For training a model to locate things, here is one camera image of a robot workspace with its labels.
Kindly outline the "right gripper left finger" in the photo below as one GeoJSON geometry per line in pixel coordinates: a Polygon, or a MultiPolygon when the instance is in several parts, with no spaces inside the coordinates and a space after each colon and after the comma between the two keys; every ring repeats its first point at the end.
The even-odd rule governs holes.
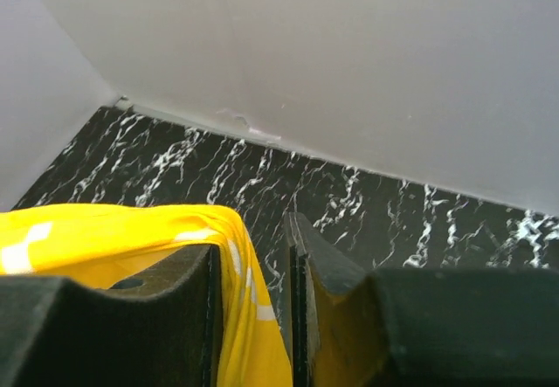
{"type": "Polygon", "coordinates": [[[1,279],[4,386],[213,386],[222,334],[210,245],[186,246],[108,289],[1,279]]]}

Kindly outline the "yellow Pikachu pillowcase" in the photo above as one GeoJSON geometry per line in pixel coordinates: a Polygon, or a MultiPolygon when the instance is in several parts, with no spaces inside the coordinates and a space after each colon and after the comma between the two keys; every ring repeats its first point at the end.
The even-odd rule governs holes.
{"type": "Polygon", "coordinates": [[[1,274],[68,276],[108,288],[189,245],[219,250],[224,343],[219,386],[291,386],[289,361],[242,218],[210,204],[51,204],[1,216],[1,274]]]}

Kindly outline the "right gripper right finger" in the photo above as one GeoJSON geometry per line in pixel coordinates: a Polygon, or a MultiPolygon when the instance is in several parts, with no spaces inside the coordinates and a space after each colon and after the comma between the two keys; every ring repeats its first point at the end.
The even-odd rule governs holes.
{"type": "Polygon", "coordinates": [[[284,228],[295,385],[557,385],[556,272],[368,271],[304,215],[284,228]]]}

